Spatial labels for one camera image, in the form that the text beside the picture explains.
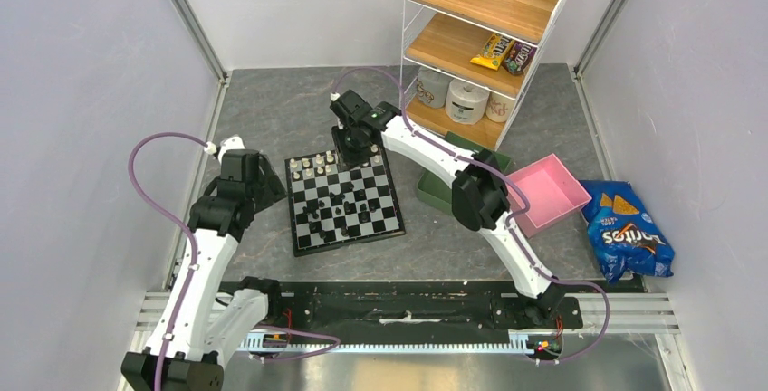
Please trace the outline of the black white chessboard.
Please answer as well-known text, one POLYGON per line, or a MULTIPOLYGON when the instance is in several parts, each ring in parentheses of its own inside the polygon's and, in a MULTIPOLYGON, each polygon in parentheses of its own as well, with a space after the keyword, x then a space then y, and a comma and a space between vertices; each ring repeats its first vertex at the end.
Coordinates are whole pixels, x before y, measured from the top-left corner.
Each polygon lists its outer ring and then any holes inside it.
POLYGON ((285 159, 293 255, 306 256, 406 233, 386 152, 343 170, 337 153, 285 159))

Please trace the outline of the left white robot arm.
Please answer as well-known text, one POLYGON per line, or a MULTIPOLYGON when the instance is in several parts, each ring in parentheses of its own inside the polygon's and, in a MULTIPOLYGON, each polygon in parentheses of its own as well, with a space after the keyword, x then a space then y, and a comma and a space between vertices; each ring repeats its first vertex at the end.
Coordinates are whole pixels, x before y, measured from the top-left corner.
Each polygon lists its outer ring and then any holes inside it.
POLYGON ((286 191, 260 151, 237 135, 203 143, 219 175, 182 222, 153 201, 129 172, 139 195, 182 229, 187 238, 177 279, 158 325, 139 352, 128 352, 121 374, 135 390, 219 390, 226 364, 257 325, 284 313, 278 281, 245 277, 216 320, 210 315, 227 265, 254 217, 285 199, 286 191))

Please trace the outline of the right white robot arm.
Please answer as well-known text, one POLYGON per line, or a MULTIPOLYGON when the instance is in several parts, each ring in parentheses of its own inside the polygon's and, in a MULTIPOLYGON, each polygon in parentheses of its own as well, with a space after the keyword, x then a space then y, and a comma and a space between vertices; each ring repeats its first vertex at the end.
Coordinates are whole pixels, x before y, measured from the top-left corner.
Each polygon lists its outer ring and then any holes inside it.
POLYGON ((491 151, 452 145, 410 122, 393 105, 371 106, 352 90, 333 93, 330 109, 338 121, 331 135, 341 169, 360 167, 390 151, 437 175, 451 189, 454 218, 485 238, 512 276, 524 318, 544 327, 558 317, 564 283, 546 270, 524 240, 511 206, 510 182, 491 151))

